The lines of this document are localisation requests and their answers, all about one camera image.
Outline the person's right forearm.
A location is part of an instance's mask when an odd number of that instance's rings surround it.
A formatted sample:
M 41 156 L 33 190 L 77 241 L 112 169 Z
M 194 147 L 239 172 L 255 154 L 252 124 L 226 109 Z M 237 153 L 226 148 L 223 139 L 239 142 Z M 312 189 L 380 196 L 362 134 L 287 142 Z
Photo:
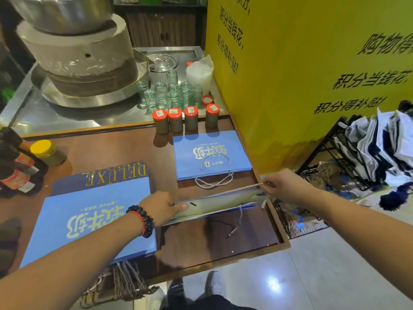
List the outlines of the person's right forearm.
M 413 225 L 312 188 L 305 208 L 324 219 L 369 265 L 413 301 Z

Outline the yellow-lidded jar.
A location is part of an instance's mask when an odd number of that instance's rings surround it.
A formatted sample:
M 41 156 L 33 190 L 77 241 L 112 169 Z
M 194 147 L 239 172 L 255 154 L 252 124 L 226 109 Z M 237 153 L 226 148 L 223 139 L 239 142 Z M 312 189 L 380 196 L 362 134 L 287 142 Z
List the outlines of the yellow-lidded jar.
M 67 160 L 67 155 L 50 140 L 35 141 L 30 152 L 48 166 L 58 166 Z

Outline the brown wooden cabinet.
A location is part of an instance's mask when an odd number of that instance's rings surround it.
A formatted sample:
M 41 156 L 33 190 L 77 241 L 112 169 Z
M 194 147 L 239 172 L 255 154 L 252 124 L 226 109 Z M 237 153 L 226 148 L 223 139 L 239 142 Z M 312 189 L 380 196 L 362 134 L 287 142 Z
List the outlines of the brown wooden cabinet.
M 125 20 L 133 47 L 205 49 L 206 6 L 116 4 L 115 14 Z

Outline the person's left shoe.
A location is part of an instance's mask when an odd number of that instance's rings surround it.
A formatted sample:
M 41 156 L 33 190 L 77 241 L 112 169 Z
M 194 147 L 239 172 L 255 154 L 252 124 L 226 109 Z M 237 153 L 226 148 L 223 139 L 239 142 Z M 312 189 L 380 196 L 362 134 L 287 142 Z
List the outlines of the person's left shoe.
M 185 307 L 183 279 L 177 278 L 170 283 L 166 295 L 162 297 L 159 310 L 185 310 Z

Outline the steel mill hopper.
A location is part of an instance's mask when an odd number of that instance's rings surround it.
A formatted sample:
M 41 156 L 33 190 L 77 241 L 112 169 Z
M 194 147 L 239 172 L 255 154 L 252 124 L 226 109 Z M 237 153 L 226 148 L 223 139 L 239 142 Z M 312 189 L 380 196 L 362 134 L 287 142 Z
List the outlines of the steel mill hopper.
M 113 0 L 7 0 L 29 25 L 53 35 L 80 35 L 104 28 Z

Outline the large blue paper bag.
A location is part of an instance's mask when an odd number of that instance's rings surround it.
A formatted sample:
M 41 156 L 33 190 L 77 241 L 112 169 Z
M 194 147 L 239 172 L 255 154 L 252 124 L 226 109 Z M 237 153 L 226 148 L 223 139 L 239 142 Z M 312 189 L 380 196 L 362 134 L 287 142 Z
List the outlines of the large blue paper bag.
M 20 268 L 126 214 L 151 194 L 148 177 L 44 200 Z

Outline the grey stone mill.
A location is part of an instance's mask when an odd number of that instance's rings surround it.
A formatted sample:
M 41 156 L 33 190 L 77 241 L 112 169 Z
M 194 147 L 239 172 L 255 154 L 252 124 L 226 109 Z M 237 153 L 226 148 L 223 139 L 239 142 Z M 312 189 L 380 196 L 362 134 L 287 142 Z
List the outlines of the grey stone mill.
M 138 78 L 126 22 L 113 14 L 95 33 L 57 36 L 27 22 L 17 34 L 57 90 L 73 97 L 102 95 L 125 88 Z

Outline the dark bottle with orange label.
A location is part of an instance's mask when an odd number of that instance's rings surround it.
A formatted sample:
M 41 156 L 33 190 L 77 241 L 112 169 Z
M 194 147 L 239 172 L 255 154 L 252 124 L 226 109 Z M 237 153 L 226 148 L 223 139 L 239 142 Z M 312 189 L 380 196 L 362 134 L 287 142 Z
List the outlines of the dark bottle with orange label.
M 0 124 L 0 198 L 37 194 L 43 188 L 48 169 L 30 152 L 27 141 Z

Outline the person's left forearm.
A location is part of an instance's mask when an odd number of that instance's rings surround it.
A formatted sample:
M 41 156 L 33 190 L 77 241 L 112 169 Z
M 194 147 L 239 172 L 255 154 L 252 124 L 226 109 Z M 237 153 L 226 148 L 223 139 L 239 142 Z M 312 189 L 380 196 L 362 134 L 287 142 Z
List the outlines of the person's left forearm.
M 142 228 L 127 213 L 18 269 L 0 280 L 0 310 L 68 310 Z

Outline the yellow printed sign board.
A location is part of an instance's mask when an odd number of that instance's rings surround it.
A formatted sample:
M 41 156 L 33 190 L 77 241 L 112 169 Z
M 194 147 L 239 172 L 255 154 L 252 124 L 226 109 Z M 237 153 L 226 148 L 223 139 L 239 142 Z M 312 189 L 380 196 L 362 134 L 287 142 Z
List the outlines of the yellow printed sign board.
M 208 0 L 206 54 L 260 174 L 413 101 L 413 0 Z

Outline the round steel mill tray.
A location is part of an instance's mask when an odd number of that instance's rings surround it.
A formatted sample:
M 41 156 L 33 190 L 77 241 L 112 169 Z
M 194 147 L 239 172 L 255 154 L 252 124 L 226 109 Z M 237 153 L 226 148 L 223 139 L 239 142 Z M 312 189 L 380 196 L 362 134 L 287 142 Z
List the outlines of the round steel mill tray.
M 139 81 L 150 82 L 150 66 L 154 63 L 144 53 L 133 49 L 137 66 L 137 78 L 124 88 L 101 95 L 77 97 L 60 92 L 45 71 L 35 64 L 30 73 L 30 80 L 34 91 L 40 93 L 49 103 L 66 108 L 95 108 L 122 102 L 140 92 Z

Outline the navy tassel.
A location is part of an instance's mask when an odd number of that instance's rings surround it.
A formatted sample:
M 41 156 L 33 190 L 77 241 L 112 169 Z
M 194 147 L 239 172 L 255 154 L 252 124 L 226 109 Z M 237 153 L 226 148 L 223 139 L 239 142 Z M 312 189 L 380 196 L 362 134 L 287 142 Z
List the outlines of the navy tassel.
M 413 182 L 407 182 L 389 194 L 380 196 L 379 207 L 394 212 L 407 202 L 411 194 L 413 194 Z

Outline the person's dark trousers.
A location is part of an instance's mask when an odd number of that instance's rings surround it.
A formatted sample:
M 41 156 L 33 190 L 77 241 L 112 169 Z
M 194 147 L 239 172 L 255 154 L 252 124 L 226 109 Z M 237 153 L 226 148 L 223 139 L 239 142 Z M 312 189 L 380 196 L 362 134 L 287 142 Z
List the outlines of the person's dark trousers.
M 221 295 L 211 295 L 195 301 L 186 297 L 171 297 L 163 310 L 257 310 L 252 307 L 237 306 Z

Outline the person's right hand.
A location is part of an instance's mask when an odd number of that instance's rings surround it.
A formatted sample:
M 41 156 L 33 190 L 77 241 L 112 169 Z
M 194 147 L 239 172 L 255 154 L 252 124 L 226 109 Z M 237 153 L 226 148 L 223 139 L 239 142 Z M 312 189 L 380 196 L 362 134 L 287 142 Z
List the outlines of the person's right hand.
M 290 169 L 283 169 L 265 176 L 279 176 L 282 180 L 282 196 L 277 198 L 302 208 L 311 207 L 320 197 L 322 191 L 304 180 Z

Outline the person's shoe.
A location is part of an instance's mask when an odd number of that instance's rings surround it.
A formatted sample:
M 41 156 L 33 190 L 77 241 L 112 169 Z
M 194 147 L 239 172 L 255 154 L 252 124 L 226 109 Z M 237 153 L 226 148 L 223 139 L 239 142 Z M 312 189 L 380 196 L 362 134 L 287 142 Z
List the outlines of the person's shoe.
M 166 295 L 162 297 L 159 310 L 185 310 L 185 307 L 183 279 L 177 278 L 170 283 Z
M 226 297 L 224 281 L 219 271 L 210 271 L 205 283 L 205 297 Z

